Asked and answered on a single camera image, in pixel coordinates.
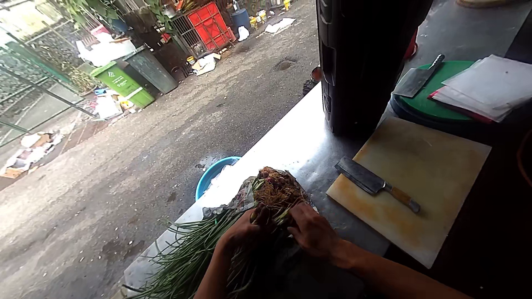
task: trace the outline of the knife handle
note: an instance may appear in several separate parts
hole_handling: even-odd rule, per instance
[[[439,54],[438,57],[434,60],[434,62],[430,65],[429,70],[436,70],[439,65],[443,62],[443,59],[445,59],[445,55]]]
[[[412,212],[419,213],[421,206],[413,200],[410,195],[403,192],[399,188],[393,187],[392,185],[385,183],[384,189],[388,191],[396,200],[402,202],[406,205]]]

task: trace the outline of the blue basin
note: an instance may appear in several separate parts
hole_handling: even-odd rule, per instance
[[[225,165],[235,165],[240,160],[240,157],[227,157],[217,161],[211,165],[209,169],[199,179],[198,186],[196,187],[196,201],[203,195],[205,190],[209,187],[211,180],[222,172]]]

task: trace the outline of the white cutting board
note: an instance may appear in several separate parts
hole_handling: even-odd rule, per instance
[[[421,205],[414,214],[381,190],[340,175],[327,190],[346,209],[430,268],[488,157],[490,146],[388,118],[353,158]]]

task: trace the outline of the bunch of spring onions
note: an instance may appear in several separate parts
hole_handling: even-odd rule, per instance
[[[288,172],[277,171],[270,167],[262,169],[252,182],[255,205],[263,204],[269,209],[269,220],[277,227],[287,219],[288,210],[308,197]],[[135,289],[125,286],[138,294],[130,299],[190,299],[194,297],[200,282],[207,271],[218,239],[237,221],[244,211],[223,209],[209,219],[188,223],[170,223],[169,230],[178,236],[175,242],[153,257],[160,267],[150,277],[150,283]],[[273,230],[279,234],[282,230]],[[227,282],[228,298],[236,298],[252,282],[258,265],[254,248],[239,248],[231,260],[231,269]]]

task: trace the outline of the green cutting board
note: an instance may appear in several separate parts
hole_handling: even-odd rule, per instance
[[[430,80],[425,86],[418,92],[413,98],[407,98],[399,96],[404,103],[410,108],[416,110],[418,113],[425,114],[432,118],[440,118],[447,121],[469,121],[472,118],[450,110],[445,106],[428,99],[427,97],[440,89],[444,85],[442,81],[458,74],[459,72],[467,69],[473,64],[472,61],[447,61],[443,62]],[[428,69],[430,64],[425,64],[419,67],[419,69]]]

